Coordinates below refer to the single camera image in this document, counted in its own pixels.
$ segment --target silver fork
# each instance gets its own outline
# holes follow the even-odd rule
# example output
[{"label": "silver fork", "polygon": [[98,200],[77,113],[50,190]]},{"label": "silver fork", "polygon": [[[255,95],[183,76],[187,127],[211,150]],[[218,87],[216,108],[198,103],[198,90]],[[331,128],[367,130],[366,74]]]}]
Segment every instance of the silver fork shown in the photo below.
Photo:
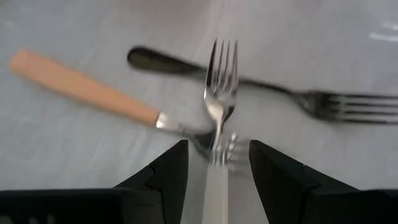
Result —
[{"label": "silver fork", "polygon": [[206,76],[203,101],[214,122],[215,138],[211,147],[210,163],[207,170],[203,224],[228,223],[228,156],[234,147],[234,136],[224,133],[224,124],[235,109],[238,89],[237,50],[235,43],[232,65],[229,65],[229,46],[224,57],[224,42],[220,59],[215,67],[217,41],[213,46],[210,65]]},{"label": "silver fork", "polygon": [[314,118],[357,124],[398,124],[398,96],[308,91],[291,93]]},{"label": "silver fork", "polygon": [[229,47],[224,56],[224,42],[221,45],[220,59],[215,67],[215,54],[217,41],[215,41],[211,52],[209,69],[206,76],[205,93],[203,100],[210,118],[215,123],[215,139],[211,148],[211,162],[225,164],[228,159],[225,144],[220,142],[223,134],[224,124],[235,109],[236,91],[238,89],[237,53],[238,44],[234,45],[232,65],[229,65]]}]

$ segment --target white handle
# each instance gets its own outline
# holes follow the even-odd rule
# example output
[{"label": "white handle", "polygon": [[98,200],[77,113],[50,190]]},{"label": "white handle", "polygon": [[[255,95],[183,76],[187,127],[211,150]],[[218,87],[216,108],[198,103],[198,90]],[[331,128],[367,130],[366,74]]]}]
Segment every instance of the white handle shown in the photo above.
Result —
[{"label": "white handle", "polygon": [[202,224],[228,224],[228,167],[208,166]]}]

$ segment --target fork tines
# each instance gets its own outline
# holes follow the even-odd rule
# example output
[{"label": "fork tines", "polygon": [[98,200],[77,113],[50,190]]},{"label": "fork tines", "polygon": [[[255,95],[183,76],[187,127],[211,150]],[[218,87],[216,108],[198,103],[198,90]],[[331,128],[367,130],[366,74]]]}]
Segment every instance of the fork tines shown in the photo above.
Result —
[{"label": "fork tines", "polygon": [[208,76],[206,78],[206,86],[210,87],[214,93],[236,92],[238,88],[238,43],[234,43],[233,52],[231,52],[231,45],[231,41],[228,41],[227,44],[224,44],[224,41],[222,41],[220,49],[217,50],[217,40],[214,42]]},{"label": "fork tines", "polygon": [[331,94],[328,116],[348,123],[398,124],[398,96]]}]

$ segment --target cutlery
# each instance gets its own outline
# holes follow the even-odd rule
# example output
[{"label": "cutlery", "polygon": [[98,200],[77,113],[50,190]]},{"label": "cutlery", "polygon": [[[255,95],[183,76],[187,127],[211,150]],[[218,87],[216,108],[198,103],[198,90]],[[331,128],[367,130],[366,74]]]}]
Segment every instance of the cutlery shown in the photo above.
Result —
[{"label": "cutlery", "polygon": [[224,53],[224,42],[221,45],[220,59],[215,61],[217,41],[211,53],[207,71],[203,101],[210,118],[214,123],[215,141],[211,149],[205,189],[205,204],[203,207],[203,224],[228,223],[228,155],[227,145],[221,137],[224,134],[224,124],[231,116],[236,103],[238,89],[238,45],[233,47],[232,63],[229,59],[230,43]]},{"label": "cutlery", "polygon": [[179,123],[136,98],[28,50],[18,51],[9,66],[12,71],[59,93],[128,116],[142,124],[189,138],[202,156],[210,158],[210,149],[215,138],[213,130],[199,131]]},{"label": "cutlery", "polygon": [[[206,68],[184,62],[147,47],[133,47],[127,61],[133,68],[204,79]],[[293,91],[286,87],[240,77],[239,83],[276,91],[290,97],[306,114],[327,122],[358,124],[398,124],[398,96],[337,93],[333,91]]]}]

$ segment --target black handle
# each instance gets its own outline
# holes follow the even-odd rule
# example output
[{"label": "black handle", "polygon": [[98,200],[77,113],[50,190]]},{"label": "black handle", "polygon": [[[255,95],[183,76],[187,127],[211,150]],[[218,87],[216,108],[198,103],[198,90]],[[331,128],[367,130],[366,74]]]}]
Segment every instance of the black handle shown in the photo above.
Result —
[{"label": "black handle", "polygon": [[[203,80],[205,79],[205,72],[207,71],[206,67],[191,62],[184,62],[176,57],[144,46],[133,47],[127,55],[127,61],[133,68],[150,72],[181,75],[189,78],[201,78]],[[291,90],[272,83],[257,81],[246,77],[240,77],[239,82],[241,84],[265,88],[290,96],[294,95]]]},{"label": "black handle", "polygon": [[184,62],[173,56],[143,46],[133,47],[127,55],[127,61],[134,68],[175,75],[191,75],[195,72],[205,72],[207,70],[205,67]]}]

